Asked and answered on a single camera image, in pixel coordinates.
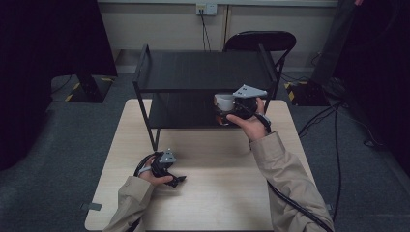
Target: white wall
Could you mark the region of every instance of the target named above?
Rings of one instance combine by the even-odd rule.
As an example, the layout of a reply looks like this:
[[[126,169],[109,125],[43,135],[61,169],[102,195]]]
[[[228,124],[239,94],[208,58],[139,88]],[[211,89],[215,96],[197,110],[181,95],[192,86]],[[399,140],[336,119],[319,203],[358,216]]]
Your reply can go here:
[[[140,49],[146,43],[152,50],[203,49],[202,21],[195,14],[194,4],[100,2],[100,9],[113,49]],[[222,50],[225,36],[241,31],[288,31],[298,41],[285,70],[307,71],[312,69],[310,60],[326,41],[334,13],[334,7],[218,4],[218,15],[204,16],[204,21],[213,50]]]

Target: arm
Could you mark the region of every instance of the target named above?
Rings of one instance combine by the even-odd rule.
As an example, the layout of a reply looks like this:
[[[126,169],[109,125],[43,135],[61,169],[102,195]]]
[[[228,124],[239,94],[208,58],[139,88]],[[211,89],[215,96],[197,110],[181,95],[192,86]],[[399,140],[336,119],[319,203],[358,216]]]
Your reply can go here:
[[[257,99],[257,112],[264,113],[263,101]],[[258,119],[243,120],[234,115],[227,119],[240,126],[251,141],[262,175],[287,197],[314,213],[333,229],[333,222],[322,196],[310,180],[299,159],[286,151],[277,132],[267,134]],[[271,218],[275,231],[325,231],[308,217],[278,198],[269,188]]]
[[[153,158],[145,163],[150,166]],[[130,176],[118,190],[118,209],[103,232],[145,231],[142,215],[151,200],[156,185],[167,183],[172,176],[155,177],[151,170],[142,172],[138,177]]]

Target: beige sleeve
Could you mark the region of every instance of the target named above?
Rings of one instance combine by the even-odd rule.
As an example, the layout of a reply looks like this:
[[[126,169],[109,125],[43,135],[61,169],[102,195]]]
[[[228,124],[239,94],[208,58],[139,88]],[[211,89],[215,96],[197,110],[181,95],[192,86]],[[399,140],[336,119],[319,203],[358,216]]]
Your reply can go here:
[[[130,176],[118,191],[117,212],[103,231],[127,231],[137,220],[139,223],[134,231],[145,231],[141,217],[153,190],[149,182]]]
[[[250,143],[262,175],[280,192],[323,220],[333,222],[325,202],[298,157],[286,151],[277,132]],[[274,231],[325,231],[269,190]]]

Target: black metal shelf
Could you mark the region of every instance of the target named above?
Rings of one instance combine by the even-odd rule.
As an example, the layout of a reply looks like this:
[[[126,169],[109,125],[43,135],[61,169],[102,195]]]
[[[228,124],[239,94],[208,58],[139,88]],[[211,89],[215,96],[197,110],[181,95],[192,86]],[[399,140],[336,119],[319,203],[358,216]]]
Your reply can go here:
[[[214,94],[232,94],[244,84],[268,92],[278,88],[270,53],[151,52],[144,45],[133,85],[154,151],[161,129],[225,128],[214,114]],[[148,117],[143,93],[152,93]],[[157,129],[154,140],[151,129]]]

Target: light wood tabletop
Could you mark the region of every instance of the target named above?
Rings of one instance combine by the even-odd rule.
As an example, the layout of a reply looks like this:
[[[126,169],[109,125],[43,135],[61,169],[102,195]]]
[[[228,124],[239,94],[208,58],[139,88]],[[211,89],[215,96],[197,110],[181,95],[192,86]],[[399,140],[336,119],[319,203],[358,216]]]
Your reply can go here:
[[[151,100],[144,100],[147,109]],[[266,115],[284,146],[301,160],[313,180],[286,102],[271,101]],[[170,148],[177,161],[169,168],[187,176],[177,188],[161,185],[143,217],[147,230],[272,230],[268,187],[241,129],[161,130],[159,151]],[[137,100],[127,101],[106,158],[88,230],[103,230],[118,207],[118,189],[152,146]]]

